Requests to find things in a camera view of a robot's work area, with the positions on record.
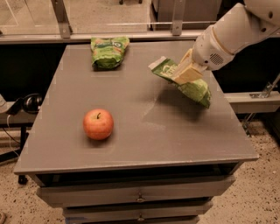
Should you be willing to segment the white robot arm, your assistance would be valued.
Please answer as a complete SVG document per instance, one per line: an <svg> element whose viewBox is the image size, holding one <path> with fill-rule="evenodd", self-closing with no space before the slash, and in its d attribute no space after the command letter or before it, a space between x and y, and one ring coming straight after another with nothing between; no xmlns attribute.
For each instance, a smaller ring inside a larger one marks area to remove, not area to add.
<svg viewBox="0 0 280 224"><path fill-rule="evenodd" d="M280 0L243 0L208 26L184 55L171 80L182 85L200 79L231 62L247 46L257 44L280 28Z"/></svg>

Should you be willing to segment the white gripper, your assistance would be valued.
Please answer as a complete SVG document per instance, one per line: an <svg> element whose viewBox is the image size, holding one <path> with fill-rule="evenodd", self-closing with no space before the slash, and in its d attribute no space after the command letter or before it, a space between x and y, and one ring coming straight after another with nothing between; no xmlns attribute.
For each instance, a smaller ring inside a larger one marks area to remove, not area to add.
<svg viewBox="0 0 280 224"><path fill-rule="evenodd" d="M220 44L214 27L210 25L198 36L193 47L185 53L171 79L179 85L196 81L202 77L204 67L211 71L219 70L233 58L234 55Z"/></svg>

